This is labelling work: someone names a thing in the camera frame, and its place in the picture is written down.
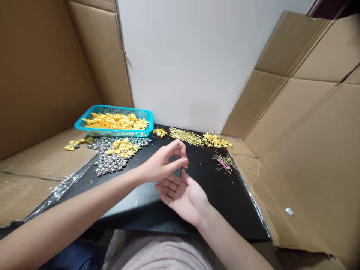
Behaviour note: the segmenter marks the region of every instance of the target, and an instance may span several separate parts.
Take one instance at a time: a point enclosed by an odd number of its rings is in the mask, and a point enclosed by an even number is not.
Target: right hand
[[[199,228],[211,208],[201,186],[183,169],[182,179],[171,174],[161,180],[156,189],[160,199],[182,219]]]

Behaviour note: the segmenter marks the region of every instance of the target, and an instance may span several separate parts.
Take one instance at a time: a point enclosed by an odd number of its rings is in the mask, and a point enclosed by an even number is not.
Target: cardboard panel
[[[1,1],[0,10],[2,160],[70,128],[101,99],[64,1]]]
[[[117,14],[70,2],[105,104],[133,108]]]
[[[290,76],[330,22],[285,11],[255,69]]]
[[[84,131],[75,128],[66,130],[1,161],[0,172],[63,181],[96,155],[96,151],[86,148],[86,143],[74,152],[64,149],[70,140],[86,136]]]
[[[235,141],[234,149],[229,149],[229,152],[259,206],[273,244],[282,248],[330,253],[331,250],[307,222],[291,192],[277,183],[259,159],[241,155],[244,145],[244,142]],[[294,211],[294,216],[285,211],[287,207]]]
[[[0,227],[23,221],[52,190],[56,181],[0,173]]]
[[[340,82],[360,63],[360,15],[338,19],[294,78]]]
[[[339,86],[261,158],[274,186],[291,191],[309,225],[350,269],[360,236],[359,102],[359,85]]]
[[[332,82],[290,79],[245,142],[261,159],[264,153],[326,97],[335,85]]]
[[[224,127],[224,134],[244,138],[286,79],[256,71],[250,75]]]
[[[115,0],[73,0],[73,2],[116,13]]]

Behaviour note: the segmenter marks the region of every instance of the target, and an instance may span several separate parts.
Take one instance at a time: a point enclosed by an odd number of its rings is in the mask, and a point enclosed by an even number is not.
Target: finger
[[[170,197],[172,199],[175,196],[175,192],[173,190],[171,190],[170,188],[166,187],[166,186],[159,185],[157,187],[157,190],[159,190],[161,193],[164,193],[166,196],[168,196],[168,197]]]
[[[166,196],[164,193],[160,193],[160,199],[161,199],[162,202],[163,202],[164,204],[166,204],[168,207],[170,207],[170,208],[173,207],[174,199]]]
[[[178,187],[178,185],[176,185],[175,183],[173,183],[173,182],[171,182],[171,181],[169,181],[169,180],[166,180],[166,179],[161,180],[161,181],[159,182],[159,184],[160,184],[161,186],[166,186],[166,187],[170,188],[170,189],[173,190],[173,191],[176,191],[176,189],[177,189],[177,187]]]
[[[171,157],[173,155],[179,155],[182,158],[187,158],[186,146],[181,140],[176,139],[175,141],[172,141],[166,146],[166,154],[168,157]]]
[[[164,165],[164,170],[166,172],[166,175],[172,174],[174,171],[178,170],[181,167],[185,167],[188,165],[188,159],[187,158],[180,158],[177,159],[167,165]]]
[[[170,174],[166,179],[170,180],[171,182],[175,183],[177,186],[181,184],[183,181],[180,177],[177,177],[174,174]]]
[[[186,172],[184,169],[182,169],[181,171],[181,177],[183,178],[183,180],[185,181],[185,183],[187,185],[190,185],[192,181],[194,181],[194,179],[192,179]]]

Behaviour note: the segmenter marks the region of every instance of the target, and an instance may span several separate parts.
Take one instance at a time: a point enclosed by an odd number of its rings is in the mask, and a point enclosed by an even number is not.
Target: gold thread bundle
[[[192,144],[194,146],[201,146],[204,148],[204,141],[201,136],[190,132],[188,130],[181,130],[174,127],[169,127],[168,129],[169,137],[172,139],[179,139],[181,141],[185,141],[188,144]]]

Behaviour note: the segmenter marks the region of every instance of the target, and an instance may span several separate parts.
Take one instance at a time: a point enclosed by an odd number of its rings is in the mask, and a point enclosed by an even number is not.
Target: black table
[[[70,185],[58,200],[42,206],[40,212],[47,210],[65,200],[94,188],[111,178],[144,163],[161,146],[169,144],[172,139],[153,138],[147,147],[143,147],[133,159],[129,160],[122,172],[115,172],[97,178],[95,162],[97,156],[86,165],[80,175],[75,175],[77,181]],[[259,215],[237,170],[231,175],[225,169],[218,171],[218,161],[213,154],[226,156],[227,149],[201,148],[186,144],[186,154],[189,160],[187,173],[204,189],[209,202],[223,215],[230,225],[249,242],[269,241],[270,238],[264,228]],[[159,192],[155,183],[143,184],[134,189],[118,205],[98,220],[93,227],[106,229],[158,231],[166,233],[197,233],[189,223],[182,220],[173,210],[159,199]]]

